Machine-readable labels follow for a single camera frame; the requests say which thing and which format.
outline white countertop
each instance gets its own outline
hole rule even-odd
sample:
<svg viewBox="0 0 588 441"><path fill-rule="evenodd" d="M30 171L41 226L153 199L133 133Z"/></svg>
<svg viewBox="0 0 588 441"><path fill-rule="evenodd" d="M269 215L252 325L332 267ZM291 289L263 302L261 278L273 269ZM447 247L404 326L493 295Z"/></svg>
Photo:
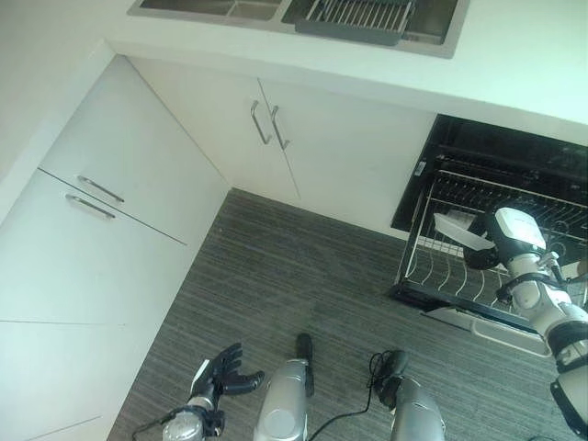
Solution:
<svg viewBox="0 0 588 441"><path fill-rule="evenodd" d="M451 60L130 17L132 2L0 6L0 221L114 52L317 85L588 144L585 0L471 0Z"/></svg>

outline wire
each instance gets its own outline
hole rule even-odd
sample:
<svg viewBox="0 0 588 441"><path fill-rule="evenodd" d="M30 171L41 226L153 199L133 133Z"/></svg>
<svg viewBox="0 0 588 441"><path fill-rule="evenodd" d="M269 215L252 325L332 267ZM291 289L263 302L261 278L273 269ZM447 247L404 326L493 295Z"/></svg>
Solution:
<svg viewBox="0 0 588 441"><path fill-rule="evenodd" d="M371 404L371 394L372 394L374 384L379 379L383 379L382 377L376 377L376 372L378 371L379 368L381 368L382 364L384 363L385 357L389 356L391 353L392 353L392 351L377 352L376 354L373 354L371 356L371 358L369 359L369 381L367 382L367 385L366 385L366 388L369 389L369 392L367 393L367 403L366 403L365 409L363 409L361 411L357 411L357 412L341 413L339 415L334 416L333 418L331 418L330 420L325 422L321 427L319 427L311 435L311 437L308 438L307 441L312 441L314 438L316 438L319 435L320 432L322 432L324 429L326 429L329 425L331 425L335 421L340 420L342 418L347 418L349 416L361 415L363 413L366 413L369 410L369 405Z"/></svg>
<svg viewBox="0 0 588 441"><path fill-rule="evenodd" d="M150 423L144 424L140 427L137 427L133 433L130 435L130 438L132 439L132 441L137 441L137 435L141 434L143 432L148 431L149 429L151 429L152 427L155 427L156 425L160 425L162 423L162 420L165 418L165 416L161 417L161 418L157 418L156 420L151 421Z"/></svg>

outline wire rack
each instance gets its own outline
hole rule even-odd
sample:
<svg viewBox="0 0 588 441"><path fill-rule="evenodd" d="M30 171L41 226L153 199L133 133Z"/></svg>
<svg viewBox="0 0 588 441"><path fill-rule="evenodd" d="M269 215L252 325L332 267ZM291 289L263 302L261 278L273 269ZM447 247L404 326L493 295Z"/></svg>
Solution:
<svg viewBox="0 0 588 441"><path fill-rule="evenodd" d="M539 195L520 188L503 186L448 171L439 171L425 201L418 233L404 266L403 279L425 287L471 300L493 310L515 314L512 306L496 299L496 290L510 278L503 266L474 270L465 265L463 249L435 230L434 213L450 216L465 228L480 213L497 203L522 209L537 220L550 251L556 251L564 262L586 258L586 206ZM586 287L569 289L572 301L586 304Z"/></svg>
<svg viewBox="0 0 588 441"><path fill-rule="evenodd" d="M317 0L306 19L403 32L411 6L408 1Z"/></svg>

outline cabinet drawer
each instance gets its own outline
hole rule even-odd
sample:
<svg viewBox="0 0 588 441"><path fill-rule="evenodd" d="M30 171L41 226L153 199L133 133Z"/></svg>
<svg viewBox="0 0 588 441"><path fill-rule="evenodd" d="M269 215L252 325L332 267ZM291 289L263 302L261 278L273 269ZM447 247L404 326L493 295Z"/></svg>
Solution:
<svg viewBox="0 0 588 441"><path fill-rule="evenodd" d="M104 441L149 347L144 337L117 325L0 323L2 439Z"/></svg>
<svg viewBox="0 0 588 441"><path fill-rule="evenodd" d="M187 253L37 171L0 227L0 321L161 323Z"/></svg>
<svg viewBox="0 0 588 441"><path fill-rule="evenodd" d="M124 57L109 65L41 164L114 209L192 244L226 184Z"/></svg>

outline cabinet handle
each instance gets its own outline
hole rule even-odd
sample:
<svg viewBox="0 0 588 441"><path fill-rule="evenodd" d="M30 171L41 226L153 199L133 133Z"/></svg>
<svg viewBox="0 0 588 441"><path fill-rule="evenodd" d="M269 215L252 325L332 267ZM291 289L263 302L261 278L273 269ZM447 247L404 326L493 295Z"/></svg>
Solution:
<svg viewBox="0 0 588 441"><path fill-rule="evenodd" d="M290 141L289 140L284 141L282 139L282 135L279 133L279 129L277 128L276 115L277 115L278 110L279 110L278 106L274 106L274 108L272 109L272 126L274 126L274 131L276 132L277 140L279 141L279 146L282 148L282 150L286 150L286 147L288 147L288 145L290 144Z"/></svg>
<svg viewBox="0 0 588 441"><path fill-rule="evenodd" d="M88 184L89 186L95 187L98 190L102 191L103 193L106 193L111 198L115 199L117 202L122 203L122 202L125 201L125 199L121 198L119 195L115 195L110 190L106 190L104 187L100 186L99 184L97 184L96 182L94 182L89 177L85 177L85 176L79 175L77 178L78 178L79 181L83 182L84 184Z"/></svg>
<svg viewBox="0 0 588 441"><path fill-rule="evenodd" d="M263 144L267 145L269 140L272 139L272 135L267 135L267 138L264 136L264 132L261 130L261 126L259 125L259 121L257 120L257 116L255 115L255 110L259 105L259 101L255 100L254 103L251 105L251 118L253 119L255 126L257 127L257 131L259 132L259 136L261 137L261 141Z"/></svg>
<svg viewBox="0 0 588 441"><path fill-rule="evenodd" d="M97 207L96 205L94 205L94 204L91 204L91 203L90 203L90 202L88 202L87 200L84 200L84 199L82 199L82 198L79 198L79 197L77 197L77 196L74 196L74 195L67 194L67 195L65 195L65 198L66 198L67 200L72 200L72 201L75 201L75 202L77 202L78 204L86 205L86 206L87 206L87 207L89 207L90 209L95 209L96 211L99 211L100 213L104 214L104 215L107 217L107 219L114 219L114 218L116 218L116 216L115 216L114 214L112 214L112 213L109 213L109 212L108 212L108 211L106 211L105 209L101 209L100 207Z"/></svg>

